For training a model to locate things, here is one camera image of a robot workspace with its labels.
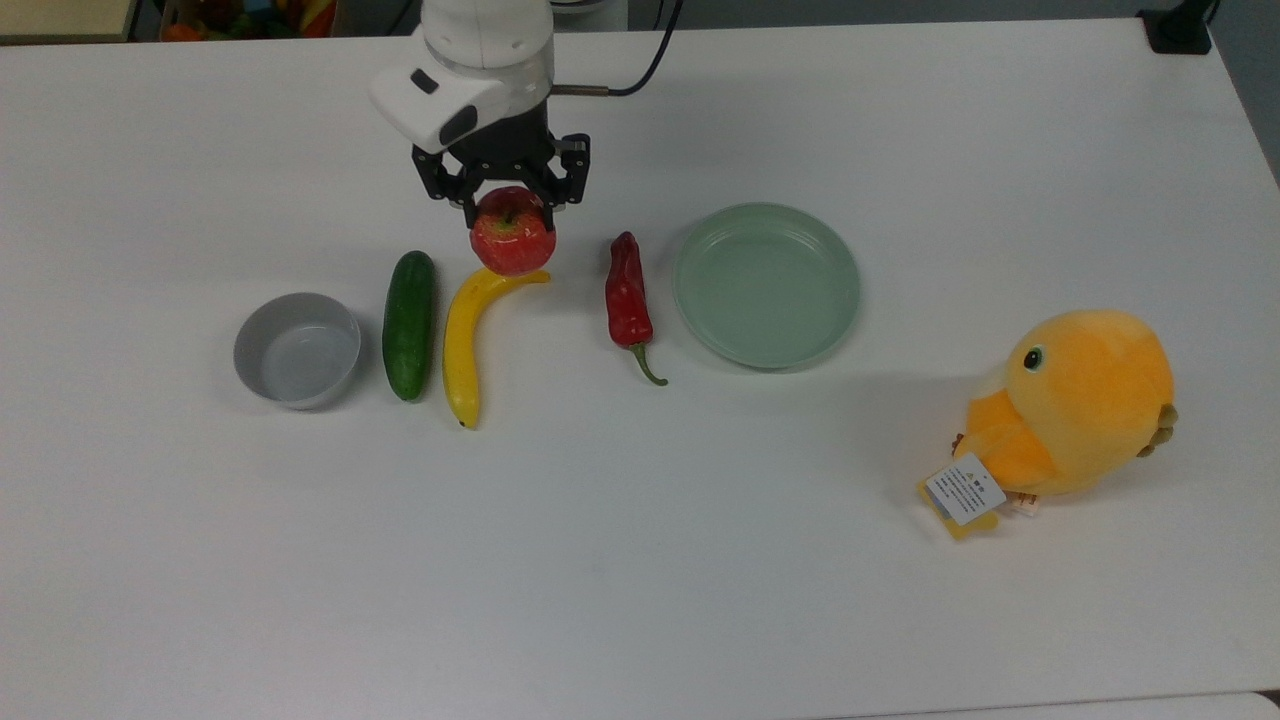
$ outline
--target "green plate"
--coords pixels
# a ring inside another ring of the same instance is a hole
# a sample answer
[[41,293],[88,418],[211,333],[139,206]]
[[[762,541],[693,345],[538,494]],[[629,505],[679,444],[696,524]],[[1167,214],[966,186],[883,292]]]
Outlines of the green plate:
[[860,288],[840,236],[785,205],[721,210],[694,228],[676,258],[676,305],[689,329],[751,368],[791,368],[836,347],[858,314]]

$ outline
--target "banana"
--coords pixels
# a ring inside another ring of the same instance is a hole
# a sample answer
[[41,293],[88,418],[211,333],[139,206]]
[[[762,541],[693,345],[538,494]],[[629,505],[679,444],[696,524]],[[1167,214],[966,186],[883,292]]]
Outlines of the banana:
[[545,270],[508,278],[480,268],[453,296],[449,318],[444,323],[444,393],[463,428],[474,430],[480,418],[480,375],[475,355],[475,332],[480,315],[494,300],[517,287],[550,279]]

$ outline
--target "orange plush bird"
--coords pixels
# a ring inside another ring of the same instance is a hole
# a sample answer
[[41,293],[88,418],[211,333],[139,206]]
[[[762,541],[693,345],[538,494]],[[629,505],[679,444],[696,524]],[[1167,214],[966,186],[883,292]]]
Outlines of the orange plush bird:
[[968,452],[1005,491],[1087,489],[1174,433],[1174,377],[1156,333],[1119,310],[1051,318],[969,402]]

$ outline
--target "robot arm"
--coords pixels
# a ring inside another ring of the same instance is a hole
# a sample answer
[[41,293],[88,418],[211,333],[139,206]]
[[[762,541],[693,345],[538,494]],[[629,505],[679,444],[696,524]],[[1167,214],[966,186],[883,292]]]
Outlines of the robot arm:
[[[424,0],[404,54],[370,87],[374,105],[413,142],[430,197],[461,206],[475,223],[485,181],[517,181],[552,213],[582,200],[590,138],[557,140],[547,127],[553,77],[548,0]],[[448,152],[461,165],[444,167]],[[559,159],[563,174],[550,163]]]

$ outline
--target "red apple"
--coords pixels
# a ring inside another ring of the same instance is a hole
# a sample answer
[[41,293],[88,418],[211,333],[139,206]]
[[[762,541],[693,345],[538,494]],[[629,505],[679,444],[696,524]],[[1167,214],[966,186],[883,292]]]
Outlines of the red apple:
[[525,275],[550,259],[556,231],[543,223],[543,201],[532,191],[499,187],[476,205],[471,250],[499,275]]

